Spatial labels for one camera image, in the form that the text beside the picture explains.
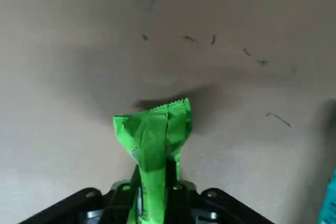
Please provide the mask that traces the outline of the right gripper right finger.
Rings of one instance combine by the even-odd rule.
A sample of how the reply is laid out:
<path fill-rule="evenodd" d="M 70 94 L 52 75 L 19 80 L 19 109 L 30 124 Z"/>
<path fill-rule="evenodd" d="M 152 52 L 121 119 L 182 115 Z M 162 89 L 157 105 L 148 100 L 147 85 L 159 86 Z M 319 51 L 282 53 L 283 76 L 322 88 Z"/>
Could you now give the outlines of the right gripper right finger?
<path fill-rule="evenodd" d="M 218 188 L 198 193 L 177 178 L 176 162 L 166 161 L 165 223 L 268 223 L 268 219 Z"/>

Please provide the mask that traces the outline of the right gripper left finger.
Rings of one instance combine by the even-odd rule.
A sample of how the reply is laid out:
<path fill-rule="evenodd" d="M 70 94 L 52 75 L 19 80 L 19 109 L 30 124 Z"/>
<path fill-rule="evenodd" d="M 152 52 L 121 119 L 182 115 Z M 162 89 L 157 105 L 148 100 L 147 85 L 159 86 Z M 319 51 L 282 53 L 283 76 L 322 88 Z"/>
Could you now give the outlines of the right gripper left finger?
<path fill-rule="evenodd" d="M 113 183 L 105 194 L 94 187 L 84 188 L 21 223 L 127 223 L 139 184 L 136 166 L 131 179 Z"/>

